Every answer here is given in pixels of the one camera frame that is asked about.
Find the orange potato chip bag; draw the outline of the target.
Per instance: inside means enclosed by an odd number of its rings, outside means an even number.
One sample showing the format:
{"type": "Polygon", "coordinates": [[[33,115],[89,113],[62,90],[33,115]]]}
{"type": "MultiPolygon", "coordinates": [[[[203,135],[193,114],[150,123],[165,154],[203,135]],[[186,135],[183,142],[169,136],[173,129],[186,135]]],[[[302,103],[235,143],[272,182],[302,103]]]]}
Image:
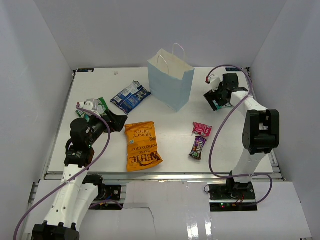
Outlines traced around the orange potato chip bag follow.
{"type": "Polygon", "coordinates": [[[155,123],[145,121],[126,124],[128,172],[153,168],[163,162],[158,152],[155,123]]]}

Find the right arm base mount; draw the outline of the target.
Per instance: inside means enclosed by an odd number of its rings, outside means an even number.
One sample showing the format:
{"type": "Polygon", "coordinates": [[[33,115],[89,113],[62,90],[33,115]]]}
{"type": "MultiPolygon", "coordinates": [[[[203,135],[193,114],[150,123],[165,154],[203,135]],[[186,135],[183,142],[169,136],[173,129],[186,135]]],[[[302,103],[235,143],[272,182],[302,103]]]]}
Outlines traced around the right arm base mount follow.
{"type": "Polygon", "coordinates": [[[246,187],[236,185],[233,188],[229,188],[226,184],[207,184],[203,190],[209,194],[210,200],[213,201],[256,201],[255,191],[251,182],[246,187]]]}

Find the teal snack packet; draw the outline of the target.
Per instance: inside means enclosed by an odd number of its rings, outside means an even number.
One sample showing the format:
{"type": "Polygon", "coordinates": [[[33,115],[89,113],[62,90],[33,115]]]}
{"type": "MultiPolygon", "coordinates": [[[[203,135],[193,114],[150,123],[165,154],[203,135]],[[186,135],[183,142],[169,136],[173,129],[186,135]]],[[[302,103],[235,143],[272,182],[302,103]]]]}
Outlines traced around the teal snack packet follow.
{"type": "Polygon", "coordinates": [[[213,108],[214,111],[232,107],[232,105],[229,104],[229,103],[227,103],[225,105],[219,105],[215,100],[213,100],[212,103],[213,103],[213,106],[214,106],[214,108],[213,108]]]}

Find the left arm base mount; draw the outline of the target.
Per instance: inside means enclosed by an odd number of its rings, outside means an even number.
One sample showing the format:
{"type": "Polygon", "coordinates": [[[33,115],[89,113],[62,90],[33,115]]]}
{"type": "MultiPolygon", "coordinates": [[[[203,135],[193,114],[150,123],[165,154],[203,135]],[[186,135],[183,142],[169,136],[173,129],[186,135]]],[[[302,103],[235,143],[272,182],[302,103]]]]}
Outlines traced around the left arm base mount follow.
{"type": "Polygon", "coordinates": [[[102,200],[114,200],[119,201],[121,199],[122,186],[121,185],[98,185],[98,195],[94,201],[102,200]]]}

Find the green snack bag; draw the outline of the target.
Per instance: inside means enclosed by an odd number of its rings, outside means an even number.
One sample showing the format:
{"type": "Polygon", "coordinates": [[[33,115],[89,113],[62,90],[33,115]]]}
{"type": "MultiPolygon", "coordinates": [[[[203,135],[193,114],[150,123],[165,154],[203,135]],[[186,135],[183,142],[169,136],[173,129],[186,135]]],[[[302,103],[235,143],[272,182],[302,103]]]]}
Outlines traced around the green snack bag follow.
{"type": "MultiPolygon", "coordinates": [[[[102,117],[102,116],[106,115],[106,111],[109,108],[108,108],[103,97],[98,98],[97,100],[98,100],[98,111],[90,111],[90,112],[93,112],[93,113],[99,115],[100,117],[102,117]]],[[[87,113],[81,109],[76,109],[75,112],[80,118],[84,118],[87,121],[89,121],[89,118],[92,116],[91,113],[87,113]]]]}

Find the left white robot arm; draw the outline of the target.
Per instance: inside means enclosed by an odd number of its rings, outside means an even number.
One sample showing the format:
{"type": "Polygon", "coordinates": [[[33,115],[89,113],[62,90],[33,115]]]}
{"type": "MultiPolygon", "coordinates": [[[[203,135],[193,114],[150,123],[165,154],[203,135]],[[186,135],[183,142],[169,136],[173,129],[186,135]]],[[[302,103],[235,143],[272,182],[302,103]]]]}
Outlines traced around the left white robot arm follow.
{"type": "Polygon", "coordinates": [[[71,122],[61,184],[43,223],[34,225],[33,240],[80,239],[79,229],[90,205],[106,193],[98,175],[88,174],[95,161],[93,144],[103,133],[120,132],[127,119],[106,110],[103,115],[92,112],[89,119],[71,122]]]}

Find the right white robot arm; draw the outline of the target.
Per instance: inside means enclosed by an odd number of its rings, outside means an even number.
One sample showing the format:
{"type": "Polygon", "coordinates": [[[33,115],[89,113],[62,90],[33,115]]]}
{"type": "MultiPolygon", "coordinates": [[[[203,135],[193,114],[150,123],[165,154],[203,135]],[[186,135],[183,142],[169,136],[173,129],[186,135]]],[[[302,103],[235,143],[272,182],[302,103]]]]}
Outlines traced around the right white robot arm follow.
{"type": "Polygon", "coordinates": [[[258,103],[245,87],[239,86],[236,73],[225,73],[222,78],[206,79],[210,91],[204,95],[213,110],[231,105],[245,118],[243,151],[236,167],[226,179],[226,195],[236,200],[253,192],[252,177],[262,159],[280,143],[280,113],[258,103]]]}

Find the blue snack bag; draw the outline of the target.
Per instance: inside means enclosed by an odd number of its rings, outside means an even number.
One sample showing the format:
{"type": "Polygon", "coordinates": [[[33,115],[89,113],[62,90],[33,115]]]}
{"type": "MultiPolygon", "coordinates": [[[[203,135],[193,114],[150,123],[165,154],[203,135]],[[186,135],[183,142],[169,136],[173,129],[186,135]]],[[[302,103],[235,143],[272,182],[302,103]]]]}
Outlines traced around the blue snack bag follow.
{"type": "Polygon", "coordinates": [[[110,102],[121,109],[126,115],[134,110],[143,100],[151,95],[138,81],[133,81],[120,93],[114,96],[110,102]]]}

